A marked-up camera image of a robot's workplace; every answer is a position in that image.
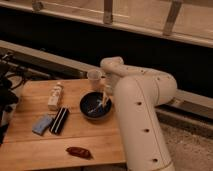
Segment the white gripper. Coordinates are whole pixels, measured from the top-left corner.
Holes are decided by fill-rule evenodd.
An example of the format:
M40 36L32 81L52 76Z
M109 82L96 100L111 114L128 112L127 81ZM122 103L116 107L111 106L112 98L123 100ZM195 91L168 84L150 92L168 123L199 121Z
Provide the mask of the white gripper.
M106 106L107 101L109 99L107 94L109 95L113 94L114 86L115 86L115 77L112 74L107 73L105 77L105 88L103 89L103 96L102 96L103 108Z

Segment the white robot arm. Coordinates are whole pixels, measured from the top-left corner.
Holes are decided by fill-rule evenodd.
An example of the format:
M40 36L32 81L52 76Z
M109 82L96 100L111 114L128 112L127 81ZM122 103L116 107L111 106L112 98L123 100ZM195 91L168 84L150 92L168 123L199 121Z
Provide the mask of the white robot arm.
M168 103L177 91L166 72L125 65L121 57L100 62L106 91L114 97L128 171L175 171L155 107Z

